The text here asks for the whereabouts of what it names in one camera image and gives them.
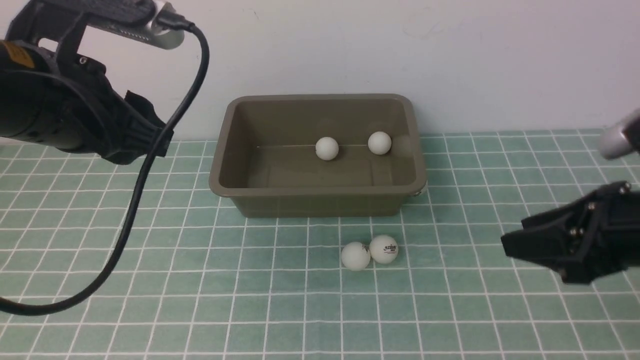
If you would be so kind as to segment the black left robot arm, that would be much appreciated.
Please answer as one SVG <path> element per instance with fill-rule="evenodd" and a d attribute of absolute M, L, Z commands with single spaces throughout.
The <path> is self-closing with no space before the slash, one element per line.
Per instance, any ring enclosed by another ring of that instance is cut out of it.
<path fill-rule="evenodd" d="M 1 137 L 96 154 L 113 164 L 148 155 L 166 123 L 144 96 L 119 95 L 106 66 L 78 52 L 92 27 L 171 50 L 183 30 L 160 25 L 166 0 L 30 0 L 1 41 Z"/>

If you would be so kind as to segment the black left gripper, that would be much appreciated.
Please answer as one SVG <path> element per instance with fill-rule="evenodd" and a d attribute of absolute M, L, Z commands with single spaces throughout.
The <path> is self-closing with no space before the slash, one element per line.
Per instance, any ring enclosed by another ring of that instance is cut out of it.
<path fill-rule="evenodd" d="M 98 21 L 139 27 L 153 0 L 30 0 L 1 41 L 2 138 L 117 165 L 146 155 L 165 127 L 144 96 L 120 96 L 106 66 L 78 52 Z"/>

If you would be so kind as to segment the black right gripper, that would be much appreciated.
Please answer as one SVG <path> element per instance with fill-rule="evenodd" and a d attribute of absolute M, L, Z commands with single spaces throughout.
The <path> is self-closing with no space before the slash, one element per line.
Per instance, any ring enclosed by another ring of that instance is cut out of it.
<path fill-rule="evenodd" d="M 563 283 L 590 284 L 639 266 L 639 215 L 639 192 L 617 181 L 524 218 L 500 239 L 506 256 L 551 269 Z"/>

